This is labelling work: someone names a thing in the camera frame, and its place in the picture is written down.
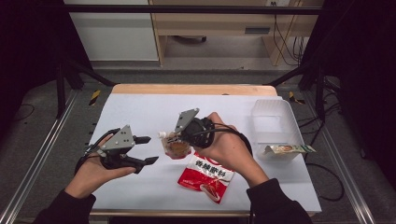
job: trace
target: small food package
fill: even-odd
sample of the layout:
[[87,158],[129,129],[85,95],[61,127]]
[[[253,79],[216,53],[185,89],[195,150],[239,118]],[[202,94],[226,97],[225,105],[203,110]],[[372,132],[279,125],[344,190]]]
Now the small food package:
[[191,154],[191,146],[188,142],[182,141],[175,133],[159,132],[158,136],[163,143],[165,155],[172,160],[180,160]]
[[185,188],[204,192],[213,202],[220,203],[234,171],[195,152],[177,183]]
[[311,146],[267,146],[263,152],[266,160],[292,161],[299,153],[316,152]]

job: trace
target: wall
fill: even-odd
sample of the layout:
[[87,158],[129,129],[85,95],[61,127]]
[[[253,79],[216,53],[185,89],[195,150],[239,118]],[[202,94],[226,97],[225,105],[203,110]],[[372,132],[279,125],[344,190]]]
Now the wall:
[[[66,4],[147,5],[147,0],[64,0]],[[70,13],[91,61],[158,61],[148,13]]]

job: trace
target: gray floor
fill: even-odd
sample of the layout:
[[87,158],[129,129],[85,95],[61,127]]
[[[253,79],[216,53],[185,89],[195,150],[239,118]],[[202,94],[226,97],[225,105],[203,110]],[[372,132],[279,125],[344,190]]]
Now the gray floor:
[[[98,66],[96,71],[104,77],[121,83],[262,84],[286,74],[293,67],[271,66],[265,51],[257,50],[264,49],[259,37],[209,37],[205,43],[171,38],[168,45],[163,67],[158,64],[137,63],[134,70],[120,69],[120,66],[108,70],[106,66]],[[91,139],[90,132],[94,130],[94,123],[100,117],[101,108],[111,88],[85,76],[84,80],[86,85],[82,91],[78,91],[76,103],[18,213],[18,220],[35,217],[37,212],[47,206],[65,187],[73,176],[74,166],[83,147]],[[298,78],[294,78],[280,85],[277,88],[278,94],[286,100],[289,100],[290,91],[293,91],[298,98],[313,96],[310,91],[299,92],[295,85],[297,82]],[[96,90],[101,91],[98,101],[95,105],[88,105],[92,93]],[[337,100],[330,95],[327,102],[326,107],[329,107],[336,104]],[[31,90],[25,96],[23,103],[27,105],[21,107],[16,117],[22,118],[28,115],[32,109],[31,105],[35,107],[34,112],[26,119],[15,121],[0,145],[0,188],[2,189],[0,209],[2,210],[12,199],[55,121],[57,109],[55,83],[50,82]],[[315,116],[309,104],[290,102],[290,105],[299,124]],[[342,113],[338,112],[333,111],[327,116],[326,130],[331,134],[375,222],[396,223],[395,191],[374,161],[361,158],[359,145]],[[301,129],[307,144],[311,142],[317,129],[317,122]],[[318,153],[309,156],[307,161],[337,172],[323,134],[324,130],[313,144]],[[308,166],[308,170],[320,195],[330,198],[339,195],[340,186],[333,176],[316,167]],[[353,197],[349,194],[339,202],[329,202],[319,198],[323,212],[316,214],[312,219],[315,223],[370,223],[358,219],[351,199]]]

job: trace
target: forearm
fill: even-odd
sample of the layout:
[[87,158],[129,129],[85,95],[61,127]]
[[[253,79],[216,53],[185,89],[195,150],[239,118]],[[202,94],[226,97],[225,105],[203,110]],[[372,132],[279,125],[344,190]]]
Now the forearm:
[[87,224],[95,200],[93,195],[76,199],[62,190],[51,205],[38,214],[34,224]]
[[312,223],[301,205],[284,194],[276,179],[248,189],[247,196],[257,223]]

